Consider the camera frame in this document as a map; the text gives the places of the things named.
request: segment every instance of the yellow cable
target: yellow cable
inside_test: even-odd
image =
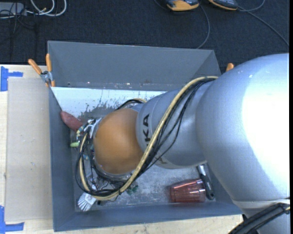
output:
[[[170,105],[168,106],[168,108],[166,109],[162,119],[160,120],[157,128],[155,129],[154,131],[154,134],[139,162],[139,164],[137,165],[136,169],[134,170],[134,172],[132,173],[131,177],[127,180],[127,182],[125,183],[125,185],[123,185],[118,191],[108,195],[108,196],[96,196],[96,195],[92,195],[94,198],[96,198],[97,200],[110,200],[110,199],[113,199],[115,198],[116,196],[118,196],[119,194],[123,193],[125,190],[128,189],[128,187],[132,184],[132,182],[134,181],[134,179],[137,177],[137,175],[139,174],[139,172],[141,171],[142,169],[142,166],[144,165],[146,159],[148,158],[149,156],[149,153],[151,152],[151,149],[161,131],[161,129],[163,128],[170,112],[172,111],[173,107],[177,104],[179,98],[185,93],[185,91],[190,87],[192,86],[193,84],[197,83],[198,81],[201,81],[201,80],[204,80],[204,79],[209,79],[209,78],[212,78],[212,79],[217,79],[218,77],[217,76],[206,76],[206,77],[199,77],[199,78],[196,78],[192,81],[190,81],[188,84],[186,84],[180,91],[179,93],[175,96],[175,98],[172,100],[172,102],[170,103]],[[84,178],[84,174],[83,174],[83,170],[80,168],[80,177],[82,179],[82,182],[83,182],[83,185],[85,186],[86,190],[90,191],[89,188],[87,187],[87,184],[85,182],[85,178]]]

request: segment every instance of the red cup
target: red cup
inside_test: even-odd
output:
[[[170,186],[170,200],[173,203],[204,202],[206,192],[201,179],[188,179]]]

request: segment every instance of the cable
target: cable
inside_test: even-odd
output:
[[[179,116],[176,120],[176,122],[174,123],[172,129],[168,132],[168,134],[165,136],[165,138],[161,141],[161,137],[162,137],[162,134],[163,132],[165,131],[165,128],[163,128],[162,130],[162,133],[161,135],[158,137],[158,146],[155,148],[156,149],[156,153],[157,151],[162,147],[162,145],[164,144],[164,142],[168,139],[168,137],[170,136],[170,134],[172,133],[172,131],[175,129],[175,127],[178,125],[178,128],[177,128],[177,131],[176,131],[176,134],[175,134],[175,137],[173,139],[173,141],[171,142],[171,144],[169,145],[168,148],[166,148],[166,150],[164,152],[162,152],[162,154],[160,156],[158,156],[155,161],[152,162],[152,164],[150,164],[143,172],[146,172],[149,168],[151,168],[165,153],[167,153],[167,151],[173,146],[173,144],[175,143],[176,139],[177,139],[177,136],[178,136],[178,133],[179,133],[179,130],[180,130],[180,126],[181,126],[181,122],[182,122],[182,118],[183,118],[183,115],[186,111],[186,108],[189,104],[189,102],[191,101],[191,99],[193,98],[193,96],[196,94],[197,90],[206,82],[209,82],[209,81],[212,81],[214,79],[211,79],[211,80],[204,80],[204,81],[201,81],[199,82],[198,84],[195,85],[195,87],[192,89],[190,95],[188,96],[186,102],[184,103],[180,113],[179,113]]]
[[[166,7],[166,8],[163,7],[161,4],[158,3],[157,0],[153,0],[153,1],[154,1],[159,7],[161,7],[162,9],[169,11],[169,9],[168,9],[167,7]],[[206,14],[204,8],[202,7],[202,3],[201,3],[201,1],[202,1],[202,0],[200,0],[199,4],[200,4],[200,7],[201,7],[201,9],[202,9],[202,11],[203,11],[203,13],[204,13],[204,15],[205,15],[205,18],[206,18],[206,21],[207,21],[207,24],[208,24],[208,33],[207,33],[207,36],[206,36],[205,40],[203,41],[203,43],[202,43],[199,47],[197,47],[196,49],[201,48],[201,47],[207,42],[207,40],[208,40],[208,38],[209,38],[209,34],[210,34],[209,18],[208,18],[208,16],[207,16],[207,14]]]
[[[139,162],[139,164],[137,165],[136,169],[134,170],[134,172],[132,173],[131,177],[126,181],[126,183],[121,187],[119,188],[117,191],[111,193],[110,195],[107,195],[107,196],[97,196],[97,195],[93,195],[91,193],[91,190],[89,189],[89,187],[87,186],[87,182],[85,181],[85,177],[84,177],[84,174],[83,174],[83,171],[82,171],[82,168],[80,168],[80,177],[81,177],[81,180],[82,180],[82,183],[83,183],[83,186],[84,188],[87,190],[87,193],[91,193],[93,195],[93,197],[95,197],[97,200],[110,200],[118,195],[120,195],[121,193],[123,193],[125,190],[128,189],[128,187],[133,183],[133,181],[136,179],[137,175],[140,173],[141,169],[142,169],[142,166],[144,165],[145,161],[147,160],[149,154],[151,153],[152,149],[153,149],[153,146],[155,144],[155,142],[157,141],[157,137],[158,135],[160,134],[162,128],[164,127],[166,121],[167,121],[167,118],[169,117],[169,114],[170,112],[173,110],[174,106],[177,104],[177,102],[179,101],[179,99],[184,95],[184,93],[188,90],[189,87],[191,87],[192,85],[194,85],[195,83],[199,82],[199,81],[202,81],[202,80],[205,80],[205,79],[209,79],[209,78],[212,78],[212,79],[217,79],[218,77],[215,77],[215,76],[207,76],[207,77],[199,77],[199,78],[196,78],[192,81],[190,81],[188,84],[186,84],[179,92],[178,94],[174,97],[174,99],[172,100],[172,102],[170,103],[170,105],[168,106],[168,108],[166,109],[163,117],[161,118],[157,128],[155,129],[154,131],[154,134]],[[82,150],[82,147],[84,145],[84,142],[85,142],[85,137],[83,138],[83,141],[82,141],[82,144],[81,144],[81,150]]]
[[[262,20],[261,18],[259,18],[258,16],[254,15],[253,13],[246,11],[247,13],[249,13],[250,15],[252,15],[253,17],[257,18],[258,20],[260,20],[262,23],[264,23],[266,26],[268,26],[270,29],[272,29],[289,47],[289,43],[284,39],[283,36],[280,35],[279,32],[277,32],[272,26],[270,26],[268,23],[266,23],[264,20]]]
[[[250,11],[258,10],[264,5],[265,1],[266,0],[263,0],[262,3],[260,4],[260,6],[258,6],[256,8],[253,8],[253,9],[248,9],[248,10],[243,9],[242,7],[238,6],[238,11],[240,11],[240,12],[250,12]]]
[[[246,219],[241,224],[236,226],[229,234],[251,234],[253,231],[259,229],[271,220],[277,218],[282,214],[289,214],[290,206],[284,203],[274,204],[261,212]]]
[[[204,8],[202,7],[202,4],[201,4],[201,9],[202,9],[202,11],[204,12],[204,15],[205,15],[205,18],[206,18],[206,21],[207,21],[207,25],[208,25],[208,32],[207,32],[207,36],[206,36],[206,38],[205,38],[205,40],[204,40],[204,42],[199,46],[199,47],[197,47],[197,49],[199,49],[199,48],[201,48],[206,42],[207,42],[207,40],[208,40],[208,38],[209,38],[209,34],[210,34],[210,24],[209,24],[209,18],[208,18],[208,16],[207,16],[207,14],[206,14],[206,12],[205,12],[205,10],[204,10]]]
[[[34,14],[34,15],[39,15],[39,16],[45,15],[45,16],[49,16],[49,17],[58,17],[58,16],[62,15],[66,11],[66,9],[67,9],[67,2],[66,2],[66,0],[63,0],[63,2],[64,2],[64,9],[61,12],[59,12],[59,13],[52,14],[51,12],[54,10],[55,1],[54,0],[51,0],[51,1],[52,1],[52,7],[51,7],[51,9],[48,10],[48,11],[45,11],[46,9],[43,9],[43,10],[39,9],[36,6],[35,2],[33,0],[30,0],[31,4],[34,6],[34,8],[38,12],[29,11],[29,10],[27,10],[27,12],[28,13],[31,13],[31,14]]]
[[[146,103],[146,100],[145,99],[142,99],[142,98],[134,98],[134,99],[129,99],[127,100],[126,102],[124,102],[122,105],[120,105],[117,109],[115,110],[119,110],[129,104],[134,104],[134,103]]]

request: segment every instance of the wire bundle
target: wire bundle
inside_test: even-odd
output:
[[[195,94],[195,91],[202,85],[202,82],[207,82],[207,81],[211,81],[214,79],[217,79],[218,77],[215,76],[207,76],[207,77],[200,77],[200,78],[196,78],[192,81],[190,81],[187,85],[185,85],[180,91],[179,93],[175,96],[175,98],[172,100],[171,104],[168,106],[168,108],[166,109],[163,117],[161,118],[156,130],[154,131],[154,134],[139,162],[139,164],[137,165],[136,169],[133,171],[131,177],[124,183],[124,185],[118,189],[114,189],[114,190],[109,190],[106,189],[104,191],[93,191],[91,189],[91,187],[89,186],[88,182],[86,181],[85,178],[85,173],[84,173],[84,164],[83,164],[83,153],[84,153],[84,149],[85,149],[85,145],[86,145],[86,141],[89,139],[87,139],[88,137],[88,133],[85,133],[82,143],[80,145],[80,154],[79,154],[79,158],[77,160],[76,163],[76,167],[75,167],[75,178],[76,181],[78,182],[77,179],[77,172],[78,172],[78,167],[79,167],[79,174],[80,174],[80,179],[82,181],[82,185],[84,188],[82,188],[81,185],[79,185],[79,187],[87,192],[88,194],[91,194],[93,197],[95,197],[97,200],[111,200],[115,197],[117,197],[118,195],[122,194],[125,190],[127,190],[130,185],[143,173],[145,172],[148,168],[150,168],[151,166],[148,167],[148,164],[151,162],[151,160],[154,158],[156,152],[153,152],[154,150],[156,150],[155,148],[158,148],[162,146],[162,144],[164,143],[162,142],[158,142],[159,139],[161,139],[163,132],[166,128],[167,122],[169,121],[169,118],[171,117],[171,113],[174,112],[174,110],[176,109],[176,106],[180,103],[180,100],[184,98],[184,96],[191,90],[190,88],[194,89],[192,90],[192,93],[190,95],[190,97],[187,99],[186,104],[188,104],[188,102],[190,101],[190,99],[192,98],[192,96]],[[174,124],[173,128],[176,127],[176,125],[179,123],[181,123],[181,118],[182,115],[181,114],[180,118],[178,117],[178,120],[176,121],[176,123]]]

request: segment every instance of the orange clip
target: orange clip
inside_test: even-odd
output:
[[[228,63],[227,68],[226,68],[226,72],[228,72],[229,70],[234,68],[234,64],[233,63]]]

